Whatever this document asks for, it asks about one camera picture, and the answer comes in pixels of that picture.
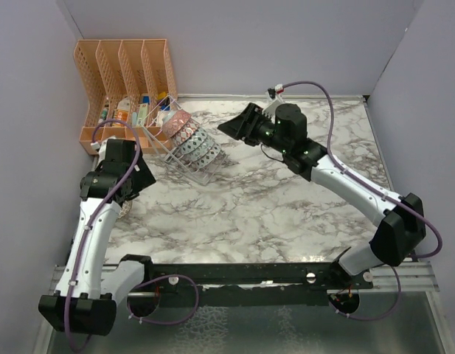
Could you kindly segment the pink patterned bowl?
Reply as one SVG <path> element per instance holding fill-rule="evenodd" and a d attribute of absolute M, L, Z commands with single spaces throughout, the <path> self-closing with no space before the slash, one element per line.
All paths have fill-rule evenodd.
<path fill-rule="evenodd" d="M 221 147 L 219 144 L 215 143 L 201 158 L 193 162 L 193 166 L 200 170 L 206 167 L 208 164 L 214 161 L 214 159 L 221 152 Z"/>

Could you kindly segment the light blue floral bowl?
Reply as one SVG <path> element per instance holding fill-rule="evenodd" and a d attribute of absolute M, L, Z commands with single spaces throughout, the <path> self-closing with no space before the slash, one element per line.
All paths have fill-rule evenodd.
<path fill-rule="evenodd" d="M 188 162 L 195 162 L 199 160 L 202 156 L 206 155 L 207 152 L 213 147 L 215 140 L 208 136 L 199 147 L 194 149 L 193 152 L 188 153 L 185 157 Z"/>

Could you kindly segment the red lattice bowl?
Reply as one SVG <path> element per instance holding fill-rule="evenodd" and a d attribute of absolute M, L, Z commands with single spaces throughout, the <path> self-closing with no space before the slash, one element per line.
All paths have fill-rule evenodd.
<path fill-rule="evenodd" d="M 189 119 L 172 137 L 173 144 L 179 146 L 186 142 L 196 130 L 200 128 L 198 122 Z"/>

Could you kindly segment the dark blue triangle bowl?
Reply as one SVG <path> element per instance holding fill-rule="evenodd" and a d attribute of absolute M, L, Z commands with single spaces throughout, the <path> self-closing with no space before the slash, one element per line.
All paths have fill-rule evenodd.
<path fill-rule="evenodd" d="M 179 153 L 183 156 L 193 152 L 206 138 L 207 132 L 203 128 L 199 128 L 186 142 L 180 145 Z"/>

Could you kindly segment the black leaf pattern bowl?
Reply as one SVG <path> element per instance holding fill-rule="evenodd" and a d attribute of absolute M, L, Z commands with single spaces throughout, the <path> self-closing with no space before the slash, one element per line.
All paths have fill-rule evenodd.
<path fill-rule="evenodd" d="M 185 110 L 171 111 L 163 120 L 162 130 L 167 138 L 174 136 L 191 118 Z"/>

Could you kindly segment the brown geometric bowl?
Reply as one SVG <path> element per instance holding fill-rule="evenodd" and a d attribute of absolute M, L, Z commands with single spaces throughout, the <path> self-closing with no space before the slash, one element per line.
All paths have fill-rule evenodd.
<path fill-rule="evenodd" d="M 121 207 L 119 212 L 118 218 L 124 218 L 132 209 L 133 202 L 132 201 L 125 201 Z"/>

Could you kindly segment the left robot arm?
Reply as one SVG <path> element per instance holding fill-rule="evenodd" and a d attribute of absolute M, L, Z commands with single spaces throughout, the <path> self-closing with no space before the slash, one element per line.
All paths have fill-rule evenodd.
<path fill-rule="evenodd" d="M 38 303 L 41 315 L 60 332 L 108 335 L 129 291 L 146 291 L 154 281 L 142 256 L 125 256 L 103 275 L 108 240 L 122 205 L 156 180 L 135 141 L 108 138 L 99 152 L 97 167 L 80 182 L 80 215 L 64 271 L 53 294 Z"/>

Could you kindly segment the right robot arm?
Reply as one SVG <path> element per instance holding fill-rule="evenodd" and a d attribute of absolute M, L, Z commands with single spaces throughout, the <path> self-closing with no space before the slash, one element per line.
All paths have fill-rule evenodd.
<path fill-rule="evenodd" d="M 400 265 L 426 236 L 419 220 L 422 201 L 412 193 L 403 198 L 381 188 L 332 160 L 325 146 L 308 137 L 307 127 L 307 117 L 295 104 L 279 105 L 274 118 L 269 118 L 261 107 L 249 103 L 218 130 L 249 146 L 273 148 L 291 172 L 334 192 L 376 226 L 371 240 L 348 248 L 333 261 L 330 280 L 334 286 L 347 288 L 369 268 Z"/>

